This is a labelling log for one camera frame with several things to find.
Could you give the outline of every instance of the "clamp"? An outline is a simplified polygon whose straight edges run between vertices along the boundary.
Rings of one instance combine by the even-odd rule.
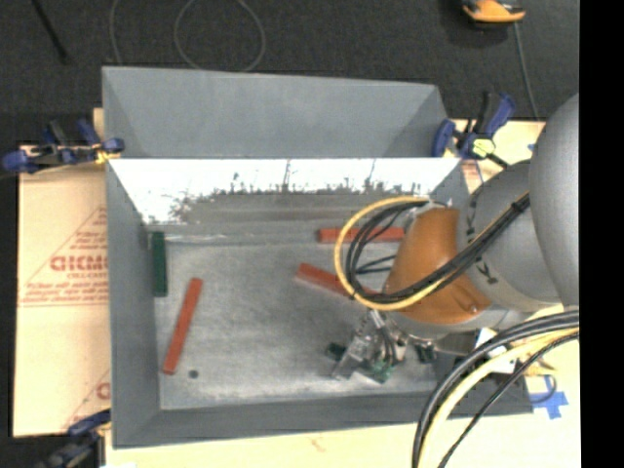
[[[45,461],[39,461],[33,468],[75,468],[95,450],[101,434],[98,429],[111,420],[110,409],[96,412],[81,419],[67,429],[69,437],[77,439],[53,452]]]
[[[493,154],[496,145],[492,139],[515,110],[516,103],[507,94],[499,94],[498,103],[495,103],[492,94],[484,92],[477,120],[474,123],[468,120],[463,132],[458,131],[450,119],[441,122],[434,135],[431,155],[441,157],[449,149],[461,159],[490,159],[505,168],[507,164]]]
[[[100,140],[94,127],[81,118],[76,123],[82,136],[79,144],[70,143],[57,120],[51,121],[42,134],[42,143],[28,150],[20,149],[5,154],[2,167],[7,172],[34,174],[42,170],[92,161],[103,161],[125,149],[120,138]]]

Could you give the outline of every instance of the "cable bundle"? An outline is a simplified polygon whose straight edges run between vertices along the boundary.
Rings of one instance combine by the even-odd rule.
[[[552,349],[578,338],[579,311],[578,309],[573,309],[561,314],[545,316],[516,325],[513,328],[500,332],[493,339],[468,354],[439,383],[422,410],[412,447],[412,468],[428,468],[432,466],[430,455],[431,439],[435,437],[440,425],[449,417],[461,398],[480,380],[493,372],[498,364],[521,358],[526,354],[530,355],[484,403],[462,435],[442,458],[441,463],[438,464],[439,467],[447,465],[452,454],[470,430],[474,428],[479,419],[523,375],[524,371],[532,363]],[[500,346],[513,345],[514,343],[517,343],[517,345],[510,350],[486,360],[475,368],[493,349]]]
[[[364,247],[372,241],[378,234],[389,227],[397,217],[410,209],[422,207],[430,203],[428,199],[413,196],[400,196],[378,201],[363,208],[354,214],[342,227],[333,250],[333,265],[336,275],[343,288],[360,303],[373,310],[400,310],[406,308],[425,296],[442,289],[464,273],[477,258],[500,236],[507,226],[529,206],[528,192],[520,196],[511,206],[484,229],[461,253],[451,259],[445,265],[432,272],[417,283],[392,293],[366,293],[365,288],[357,279],[358,271],[364,269],[358,267],[358,260]],[[344,239],[355,225],[365,215],[379,209],[384,209],[374,215],[367,223],[360,228],[358,234],[352,241],[345,259],[345,267],[342,266],[341,250]],[[390,221],[378,232],[372,234],[375,227],[383,220],[390,218]]]

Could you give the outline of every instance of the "orange block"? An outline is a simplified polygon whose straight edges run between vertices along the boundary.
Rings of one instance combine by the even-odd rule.
[[[317,232],[317,240],[319,243],[335,243],[335,240],[338,239],[338,235],[340,234],[340,230],[340,228],[319,229],[319,231]],[[371,235],[377,234],[381,230],[381,227],[375,227]],[[344,237],[344,242],[349,243],[353,241],[359,231],[359,227],[351,228],[351,230],[349,230],[349,232],[347,232],[346,236]],[[404,235],[405,231],[402,227],[388,227],[376,238],[374,238],[373,242],[376,243],[382,241],[401,241]]]
[[[300,263],[294,276],[302,281],[307,281],[334,293],[342,294],[344,296],[351,294],[347,293],[344,287],[342,287],[342,284],[340,284],[340,281],[338,280],[338,276],[309,263]],[[368,294],[376,293],[368,288],[365,288],[365,291]]]
[[[169,344],[165,364],[163,364],[164,374],[174,374],[176,372],[177,361],[179,361],[179,357],[182,354],[184,342],[186,341],[186,334],[190,328],[193,313],[195,312],[195,307],[197,306],[203,284],[204,282],[201,279],[195,277],[192,278],[188,284],[182,308],[177,315],[177,322],[175,323],[175,330]]]

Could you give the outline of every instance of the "green block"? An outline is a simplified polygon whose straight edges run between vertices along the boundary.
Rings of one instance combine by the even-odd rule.
[[[154,296],[167,296],[167,250],[165,233],[152,233],[152,274]]]

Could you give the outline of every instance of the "black floor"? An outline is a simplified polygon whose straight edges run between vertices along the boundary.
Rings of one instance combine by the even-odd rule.
[[[455,118],[475,116],[488,90],[514,99],[515,118],[545,120],[579,90],[580,0],[520,0],[525,20],[497,31],[475,29],[449,0],[39,1],[71,61],[30,0],[0,0],[0,154],[53,118],[91,113],[103,64],[432,83]],[[15,181],[0,179],[2,468],[62,443],[10,438],[16,199]]]

